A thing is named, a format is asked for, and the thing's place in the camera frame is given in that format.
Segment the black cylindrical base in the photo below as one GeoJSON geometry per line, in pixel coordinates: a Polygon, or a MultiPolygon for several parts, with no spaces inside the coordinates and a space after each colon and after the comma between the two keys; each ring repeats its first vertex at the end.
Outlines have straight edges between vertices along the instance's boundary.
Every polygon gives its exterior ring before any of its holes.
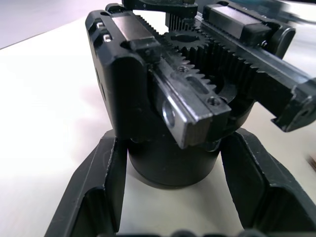
{"type": "Polygon", "coordinates": [[[205,178],[212,170],[219,150],[207,152],[200,147],[180,149],[166,133],[153,141],[128,146],[130,160],[147,180],[166,186],[188,186],[205,178]]]}

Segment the white table surface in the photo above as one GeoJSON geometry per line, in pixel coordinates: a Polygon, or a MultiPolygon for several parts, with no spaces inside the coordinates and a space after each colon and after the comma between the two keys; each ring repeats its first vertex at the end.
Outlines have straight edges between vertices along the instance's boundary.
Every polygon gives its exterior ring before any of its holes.
{"type": "MultiPolygon", "coordinates": [[[[142,15],[166,31],[163,13],[142,15]]],[[[313,76],[315,39],[315,27],[298,26],[285,58],[313,76]]],[[[0,51],[0,108],[0,236],[42,237],[71,175],[112,128],[84,19],[0,51]]],[[[256,105],[243,127],[260,138],[316,202],[316,173],[305,161],[316,151],[316,124],[283,133],[272,118],[256,105]]],[[[178,229],[197,235],[235,235],[242,229],[221,159],[203,181],[179,190],[145,185],[128,162],[120,232],[170,235],[178,229]]]]}

